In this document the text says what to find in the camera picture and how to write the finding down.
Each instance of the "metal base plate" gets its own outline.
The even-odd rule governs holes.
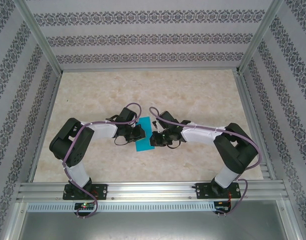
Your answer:
[[[92,184],[90,191],[97,200],[106,200],[107,196],[107,184]],[[64,187],[63,200],[93,200],[89,195],[86,197],[80,194],[74,194],[71,184],[66,184]]]
[[[232,199],[241,198],[241,191],[237,182],[230,184],[227,191],[222,196],[215,195],[215,193],[212,191],[210,182],[196,183],[195,188],[197,199],[227,199],[228,193],[231,193]]]

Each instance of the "marble floor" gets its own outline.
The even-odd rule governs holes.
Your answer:
[[[61,162],[48,149],[67,119],[102,121],[131,102],[140,103],[142,117],[151,120],[148,108],[155,106],[180,122],[215,127],[235,122],[250,134],[231,70],[64,73],[34,182],[67,181]],[[93,182],[206,181],[224,165],[214,146],[188,142],[177,149],[137,152],[135,143],[116,146],[113,139],[91,143],[83,162]],[[263,179],[259,166],[243,177]]]

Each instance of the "patterned wallpaper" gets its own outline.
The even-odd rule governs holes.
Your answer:
[[[283,2],[244,77],[306,239],[306,0]]]
[[[237,67],[272,0],[27,0],[64,70]]]
[[[31,170],[56,81],[14,3],[0,0],[0,237]]]

